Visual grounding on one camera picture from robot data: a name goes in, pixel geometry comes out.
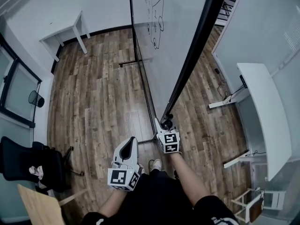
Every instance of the black office chair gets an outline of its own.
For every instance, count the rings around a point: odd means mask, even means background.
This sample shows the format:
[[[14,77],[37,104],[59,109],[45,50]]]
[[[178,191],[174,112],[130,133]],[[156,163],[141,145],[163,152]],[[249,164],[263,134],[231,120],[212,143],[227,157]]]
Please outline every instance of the black office chair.
[[[56,192],[63,192],[71,187],[66,184],[66,172],[74,172],[65,168],[65,163],[73,150],[70,147],[62,157],[61,153],[44,146],[40,142],[33,142],[32,148],[23,147],[7,137],[2,137],[0,143],[0,173],[8,181],[27,180],[38,183],[37,176],[29,172],[31,166],[36,168],[42,166],[43,178],[41,183],[47,188],[40,189],[38,192],[45,193],[53,189]]]

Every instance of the chair armrest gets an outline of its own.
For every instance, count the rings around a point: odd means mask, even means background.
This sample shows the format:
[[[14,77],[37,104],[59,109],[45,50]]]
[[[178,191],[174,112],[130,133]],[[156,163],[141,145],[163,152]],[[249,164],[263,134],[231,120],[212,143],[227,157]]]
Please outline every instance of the chair armrest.
[[[44,150],[44,145],[41,142],[33,142],[32,148],[36,150]]]

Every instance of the whiteboard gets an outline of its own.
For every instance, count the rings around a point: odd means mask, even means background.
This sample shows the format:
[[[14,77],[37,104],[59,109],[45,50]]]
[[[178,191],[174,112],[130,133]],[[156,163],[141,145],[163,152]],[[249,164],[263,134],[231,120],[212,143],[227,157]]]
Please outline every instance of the whiteboard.
[[[134,27],[156,116],[162,118],[205,0],[132,0]]]

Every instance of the person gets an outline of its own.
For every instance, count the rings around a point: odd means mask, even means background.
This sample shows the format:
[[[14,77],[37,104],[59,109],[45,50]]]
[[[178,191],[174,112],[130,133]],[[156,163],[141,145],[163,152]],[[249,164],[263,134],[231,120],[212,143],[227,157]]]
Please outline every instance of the person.
[[[133,192],[114,190],[99,212],[90,212],[82,225],[205,224],[238,225],[233,213],[210,195],[180,153],[172,153],[177,173],[170,178],[156,159],[149,175],[142,174]]]

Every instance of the wooden floor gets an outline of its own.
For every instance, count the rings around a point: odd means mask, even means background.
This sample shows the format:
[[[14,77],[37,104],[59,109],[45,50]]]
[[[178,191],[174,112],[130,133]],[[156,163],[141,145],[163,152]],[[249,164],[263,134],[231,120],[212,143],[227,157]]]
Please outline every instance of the wooden floor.
[[[213,71],[217,65],[210,53],[220,32],[219,27],[213,29],[173,114],[180,128],[185,160],[212,194],[235,209],[229,201],[250,186],[249,167],[222,167],[224,161],[246,150],[245,138],[233,105],[208,109],[208,103],[221,98],[217,92],[220,80]],[[70,224],[79,224],[87,212],[98,211],[109,197],[107,168],[119,143],[132,135],[139,141],[153,137],[138,67],[119,67],[119,62],[134,60],[131,30],[96,35],[83,42],[86,55],[77,42],[65,45],[60,53],[48,120],[48,145],[63,154],[74,146],[71,166],[85,171],[84,177],[68,176],[72,190],[60,197],[89,189],[63,206]],[[163,169],[172,175],[168,157],[157,144],[146,143],[138,148],[139,163],[146,172],[150,159],[161,158]]]
[[[208,42],[172,113],[180,130],[180,144],[185,161],[197,172],[211,194],[217,195],[231,209],[230,202],[251,187],[250,167],[236,164],[224,169],[223,163],[243,153],[244,132],[235,105],[210,109],[209,103],[222,101],[218,93],[220,77],[211,51],[222,32],[215,26]],[[229,91],[220,86],[219,91]]]

